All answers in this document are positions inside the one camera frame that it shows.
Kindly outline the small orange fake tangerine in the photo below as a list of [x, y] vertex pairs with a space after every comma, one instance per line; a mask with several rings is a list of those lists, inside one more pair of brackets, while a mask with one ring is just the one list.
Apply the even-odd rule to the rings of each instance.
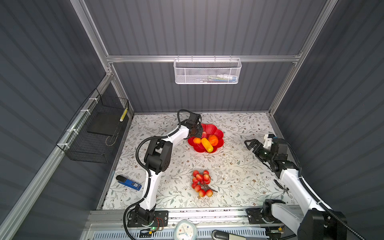
[[194, 138], [193, 139], [193, 142], [195, 143], [195, 144], [201, 144], [201, 139], [200, 138]]

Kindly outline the large orange fake orange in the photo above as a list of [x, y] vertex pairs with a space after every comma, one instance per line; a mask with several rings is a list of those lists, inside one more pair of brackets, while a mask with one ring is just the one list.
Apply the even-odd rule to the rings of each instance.
[[208, 140], [209, 140], [210, 144], [211, 144], [213, 147], [217, 146], [218, 143], [219, 143], [219, 139], [218, 139], [218, 137], [217, 137], [216, 135], [210, 135], [209, 138], [208, 138]]

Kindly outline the red fake grape bunch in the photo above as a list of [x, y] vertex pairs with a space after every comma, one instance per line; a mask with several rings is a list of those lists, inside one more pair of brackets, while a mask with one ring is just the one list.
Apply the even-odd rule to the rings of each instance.
[[191, 187], [196, 193], [198, 193], [199, 198], [212, 197], [214, 193], [217, 193], [217, 190], [214, 190], [211, 184], [211, 176], [208, 170], [203, 170], [199, 172], [198, 170], [193, 171], [193, 179]]

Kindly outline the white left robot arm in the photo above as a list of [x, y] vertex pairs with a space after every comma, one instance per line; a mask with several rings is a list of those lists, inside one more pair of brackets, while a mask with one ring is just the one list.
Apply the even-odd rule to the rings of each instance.
[[132, 210], [136, 220], [143, 226], [150, 226], [155, 219], [156, 194], [163, 173], [171, 163], [173, 147], [192, 137], [200, 138], [203, 133], [202, 116], [189, 110], [177, 112], [177, 127], [164, 136], [144, 139], [138, 145], [135, 158], [146, 171], [146, 181], [141, 199], [128, 206], [124, 213], [123, 224], [127, 225], [128, 211]]

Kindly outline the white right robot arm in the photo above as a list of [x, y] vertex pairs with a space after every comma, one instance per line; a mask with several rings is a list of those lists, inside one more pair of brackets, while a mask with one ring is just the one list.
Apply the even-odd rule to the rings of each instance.
[[302, 211], [296, 213], [282, 200], [266, 199], [261, 208], [246, 210], [250, 224], [281, 222], [299, 240], [345, 240], [347, 233], [364, 239], [348, 225], [344, 214], [332, 210], [309, 186], [295, 151], [285, 139], [266, 134], [263, 143], [256, 139], [244, 143], [277, 176], [277, 185], [294, 196]]

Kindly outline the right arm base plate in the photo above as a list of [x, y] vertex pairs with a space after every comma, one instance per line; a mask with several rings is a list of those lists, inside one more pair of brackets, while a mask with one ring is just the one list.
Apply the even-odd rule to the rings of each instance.
[[272, 216], [270, 210], [263, 208], [248, 208], [246, 214], [250, 224], [281, 224], [282, 222]]

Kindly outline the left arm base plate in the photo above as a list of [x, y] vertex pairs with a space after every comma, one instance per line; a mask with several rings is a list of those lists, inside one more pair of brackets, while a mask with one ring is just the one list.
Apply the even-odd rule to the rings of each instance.
[[168, 211], [154, 211], [149, 213], [136, 213], [135, 210], [129, 211], [126, 225], [128, 228], [139, 227], [166, 227], [168, 225]]

